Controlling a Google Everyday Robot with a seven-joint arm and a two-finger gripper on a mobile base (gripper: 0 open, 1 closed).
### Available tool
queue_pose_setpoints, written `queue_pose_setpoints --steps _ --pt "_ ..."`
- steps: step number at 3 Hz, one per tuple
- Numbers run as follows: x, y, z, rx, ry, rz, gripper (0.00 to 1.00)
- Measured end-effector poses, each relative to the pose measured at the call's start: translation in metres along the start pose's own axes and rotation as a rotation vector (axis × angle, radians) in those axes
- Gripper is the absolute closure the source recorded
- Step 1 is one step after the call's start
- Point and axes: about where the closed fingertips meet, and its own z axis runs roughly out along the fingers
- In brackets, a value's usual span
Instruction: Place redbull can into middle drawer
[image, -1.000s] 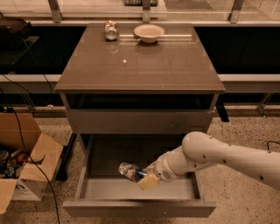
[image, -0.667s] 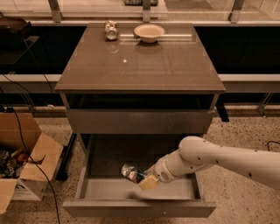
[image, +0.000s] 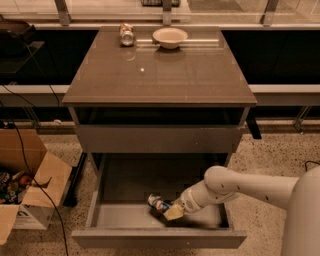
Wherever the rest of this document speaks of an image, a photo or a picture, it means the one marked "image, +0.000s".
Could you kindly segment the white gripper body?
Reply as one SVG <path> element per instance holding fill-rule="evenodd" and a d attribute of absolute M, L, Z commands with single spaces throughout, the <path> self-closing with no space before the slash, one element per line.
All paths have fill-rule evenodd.
<path fill-rule="evenodd" d="M 181 193 L 180 197 L 174 201 L 174 204 L 183 212 L 194 214 L 202 209 L 193 197 L 193 192 L 190 188 Z"/>

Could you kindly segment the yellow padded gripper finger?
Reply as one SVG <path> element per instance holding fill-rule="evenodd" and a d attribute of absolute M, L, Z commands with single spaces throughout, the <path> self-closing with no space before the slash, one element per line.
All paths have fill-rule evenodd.
<path fill-rule="evenodd" d="M 163 215 L 168 221 L 176 220 L 184 215 L 184 208 L 178 204 L 174 204 L 170 206 Z"/>

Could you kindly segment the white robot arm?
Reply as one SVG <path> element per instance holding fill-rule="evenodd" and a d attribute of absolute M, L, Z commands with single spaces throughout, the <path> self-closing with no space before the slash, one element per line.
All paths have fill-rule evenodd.
<path fill-rule="evenodd" d="M 320 168 L 300 177 L 243 174 L 222 166 L 187 188 L 164 213 L 168 220 L 195 213 L 238 193 L 287 211 L 281 256 L 320 256 Z"/>

